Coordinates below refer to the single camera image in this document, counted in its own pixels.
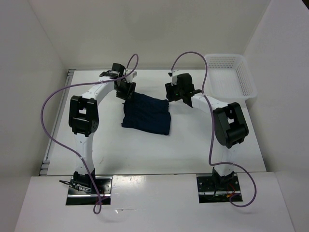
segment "white laundry basket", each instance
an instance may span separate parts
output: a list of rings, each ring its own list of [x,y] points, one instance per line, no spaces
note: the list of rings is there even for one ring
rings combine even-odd
[[[215,98],[246,100],[257,91],[244,56],[237,54],[206,55],[207,85]]]

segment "folded garment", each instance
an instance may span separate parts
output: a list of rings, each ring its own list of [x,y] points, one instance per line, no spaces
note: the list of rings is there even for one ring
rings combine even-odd
[[[135,128],[154,134],[169,134],[170,113],[168,100],[134,93],[134,100],[124,103],[122,127]]]

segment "perforated basket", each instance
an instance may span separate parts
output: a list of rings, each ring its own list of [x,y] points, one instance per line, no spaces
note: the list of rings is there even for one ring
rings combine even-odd
[[[254,98],[257,91],[244,56],[236,54],[206,55],[207,84],[210,94],[217,98]]]

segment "dark navy fabric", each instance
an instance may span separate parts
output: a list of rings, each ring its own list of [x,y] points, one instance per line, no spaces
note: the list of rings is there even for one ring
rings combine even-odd
[[[135,128],[154,134],[169,134],[170,113],[168,100],[159,100],[134,93],[133,101],[124,103],[122,127]]]

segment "cable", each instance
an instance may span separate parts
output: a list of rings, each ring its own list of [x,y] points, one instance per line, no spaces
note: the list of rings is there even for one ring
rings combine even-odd
[[[237,204],[234,204],[234,203],[232,202],[233,197],[235,197],[235,196],[237,196],[237,195],[240,195],[240,193],[236,193],[236,194],[234,194],[233,196],[231,196],[231,197],[229,198],[229,201],[231,202],[231,204],[232,204],[233,206],[240,207],[240,208],[244,208],[244,207],[246,207],[246,206],[252,204],[252,202],[254,202],[254,200],[255,200],[255,198],[256,198],[257,188],[256,188],[255,181],[254,181],[254,179],[252,178],[252,176],[250,175],[250,173],[249,173],[246,169],[244,169],[242,166],[240,166],[240,165],[238,165],[238,164],[231,163],[231,162],[219,162],[219,163],[212,163],[212,162],[211,162],[212,149],[213,149],[213,141],[214,141],[214,132],[215,132],[215,124],[214,124],[215,122],[214,122],[214,115],[213,115],[213,112],[212,112],[211,103],[210,103],[210,101],[208,100],[208,98],[206,97],[205,92],[204,92],[204,87],[205,87],[205,83],[206,83],[206,77],[207,77],[207,73],[208,73],[207,61],[206,61],[205,58],[204,58],[200,53],[198,53],[198,52],[193,52],[193,51],[184,52],[184,53],[180,54],[180,55],[177,57],[177,59],[175,60],[173,66],[172,66],[172,68],[171,68],[172,71],[173,71],[174,66],[175,66],[176,62],[178,61],[178,59],[179,59],[180,57],[182,57],[183,55],[185,55],[185,54],[196,54],[196,55],[200,56],[200,57],[203,59],[204,63],[205,63],[205,77],[204,77],[203,85],[202,85],[202,94],[203,94],[205,100],[207,101],[208,107],[209,107],[209,109],[210,109],[210,112],[211,112],[211,121],[212,121],[211,146],[210,146],[210,149],[209,149],[208,164],[209,164],[210,166],[212,166],[212,167],[213,167],[213,166],[217,166],[217,165],[222,165],[222,164],[233,165],[233,166],[236,166],[236,167],[242,169],[242,170],[248,175],[248,177],[252,180],[252,183],[253,183],[253,186],[254,186],[254,195],[253,195],[251,201],[249,201],[247,204],[244,204],[244,205],[237,205]]]
[[[93,187],[95,188],[96,194],[98,195],[98,202],[95,203],[95,206],[93,207],[93,212],[94,212],[95,214],[99,214],[99,213],[101,212],[101,209],[102,209],[102,198],[101,198],[101,196],[100,196],[98,187],[97,187],[97,185],[96,185],[94,179],[92,178],[92,175],[91,175],[91,173],[90,173],[90,170],[89,170],[89,168],[88,168],[88,166],[87,166],[87,164],[86,164],[84,158],[83,158],[77,151],[75,151],[74,149],[72,149],[72,148],[70,148],[70,147],[64,145],[63,143],[57,141],[57,140],[54,139],[54,138],[52,137],[52,135],[47,131],[47,129],[46,129],[46,127],[45,127],[45,124],[44,124],[44,119],[43,119],[44,108],[45,108],[47,102],[48,102],[56,93],[61,92],[61,91],[65,90],[65,89],[67,89],[67,88],[77,87],[77,86],[97,85],[97,84],[102,84],[102,83],[107,83],[107,82],[118,81],[118,80],[122,80],[122,79],[126,78],[127,76],[131,75],[131,74],[135,71],[135,69],[136,69],[136,67],[137,67],[137,65],[138,65],[138,63],[139,63],[139,55],[137,55],[137,54],[134,54],[133,56],[131,56],[129,62],[132,60],[133,57],[136,57],[136,64],[135,64],[134,68],[132,69],[132,71],[130,71],[127,75],[124,75],[124,76],[119,77],[119,78],[117,78],[117,79],[111,79],[111,80],[107,80],[107,81],[90,82],[90,83],[81,83],[81,84],[75,84],[75,85],[70,85],[70,86],[62,87],[62,88],[56,90],[55,92],[53,92],[51,95],[49,95],[49,96],[47,97],[47,99],[44,101],[43,106],[42,106],[42,109],[41,109],[41,125],[42,125],[42,127],[43,127],[44,132],[47,134],[47,136],[48,136],[53,142],[55,142],[56,144],[58,144],[58,145],[60,145],[60,146],[62,146],[62,147],[64,147],[64,148],[66,148],[67,150],[70,150],[71,152],[75,153],[75,154],[82,160],[82,162],[83,162],[83,164],[84,164],[84,166],[85,166],[85,168],[86,168],[86,170],[87,170],[87,173],[88,173],[88,175],[89,175],[89,177],[90,177],[91,183],[92,183]],[[97,206],[97,205],[99,205],[99,210],[96,212],[96,206]]]

